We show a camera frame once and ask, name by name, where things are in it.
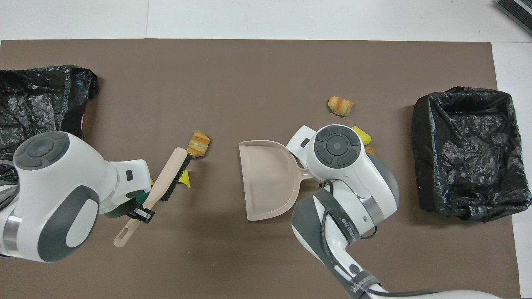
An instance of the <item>beige dustpan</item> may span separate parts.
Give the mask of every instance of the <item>beige dustpan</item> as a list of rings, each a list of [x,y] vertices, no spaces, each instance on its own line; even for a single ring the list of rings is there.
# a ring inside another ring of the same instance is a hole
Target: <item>beige dustpan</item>
[[[246,214],[262,220],[288,211],[297,199],[300,183],[312,178],[281,143],[250,140],[238,144]]]

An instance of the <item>black garbage bag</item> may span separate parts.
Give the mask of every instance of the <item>black garbage bag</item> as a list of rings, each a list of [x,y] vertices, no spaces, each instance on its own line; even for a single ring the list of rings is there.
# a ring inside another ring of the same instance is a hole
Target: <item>black garbage bag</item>
[[[412,149],[422,209],[488,222],[530,205],[521,136],[507,93],[455,87],[420,98]]]
[[[96,75],[75,65],[0,70],[0,160],[33,135],[65,131],[83,138],[87,101],[99,93]],[[13,167],[0,164],[0,180],[17,182]]]

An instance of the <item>gray control button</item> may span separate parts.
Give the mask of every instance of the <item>gray control button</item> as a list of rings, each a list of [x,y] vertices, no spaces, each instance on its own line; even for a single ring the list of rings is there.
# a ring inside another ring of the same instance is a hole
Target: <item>gray control button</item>
[[[325,147],[323,145],[319,145],[316,147],[316,152],[318,152],[318,156],[327,164],[331,164],[333,162],[333,157],[325,150]]]
[[[69,141],[65,139],[56,140],[52,151],[46,155],[46,159],[50,162],[57,161],[64,155],[64,151],[68,148]]]
[[[316,139],[318,141],[325,141],[327,137],[338,133],[338,126],[329,126],[325,127],[323,130],[321,130],[318,135],[316,135]]]
[[[14,161],[18,167],[26,170],[29,170],[31,168],[37,168],[43,165],[40,158],[32,158],[27,155],[15,157]]]
[[[30,157],[42,157],[49,153],[54,147],[54,142],[51,139],[39,139],[32,142],[26,151]]]
[[[347,139],[349,139],[349,142],[351,143],[351,145],[358,146],[360,144],[358,136],[353,131],[349,129],[343,129],[342,135],[344,135],[345,137],[347,137]]]
[[[67,133],[50,131],[37,134],[23,142],[15,151],[13,163],[24,170],[37,170],[52,165],[68,150]]]
[[[349,149],[347,139],[336,135],[329,138],[327,141],[327,150],[334,156],[341,156]]]
[[[336,163],[339,165],[339,166],[344,166],[346,164],[351,164],[353,162],[355,162],[356,160],[356,157],[358,156],[358,152],[355,151],[355,150],[350,150],[349,153],[341,158],[338,158],[336,160]]]

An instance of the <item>black bristles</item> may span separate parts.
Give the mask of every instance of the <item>black bristles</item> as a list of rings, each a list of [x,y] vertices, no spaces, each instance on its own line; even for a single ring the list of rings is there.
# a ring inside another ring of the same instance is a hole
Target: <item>black bristles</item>
[[[181,165],[181,168],[179,168],[179,171],[176,174],[176,177],[173,179],[172,183],[170,184],[170,187],[168,187],[168,190],[164,193],[164,195],[161,197],[160,200],[166,202],[170,198],[170,195],[172,195],[173,190],[176,188],[177,184],[179,183],[179,179],[183,175],[183,172],[187,169],[188,165],[192,161],[192,155],[187,154],[187,157],[185,158],[185,161],[183,161],[183,164]]]

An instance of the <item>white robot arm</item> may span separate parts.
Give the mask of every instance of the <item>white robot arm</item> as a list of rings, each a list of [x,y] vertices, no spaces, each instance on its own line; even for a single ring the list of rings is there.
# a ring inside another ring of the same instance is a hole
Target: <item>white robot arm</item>
[[[132,218],[153,216],[134,204],[151,188],[144,160],[108,162],[76,136],[51,131],[22,143],[13,163],[19,185],[0,186],[0,255],[55,262],[83,244],[98,214],[127,206]]]
[[[318,131],[303,126],[287,148],[311,175],[325,183],[295,205],[294,234],[344,286],[350,298],[498,298],[471,290],[386,292],[346,247],[397,210],[399,192],[391,172],[380,159],[365,152],[353,129],[339,124]]]

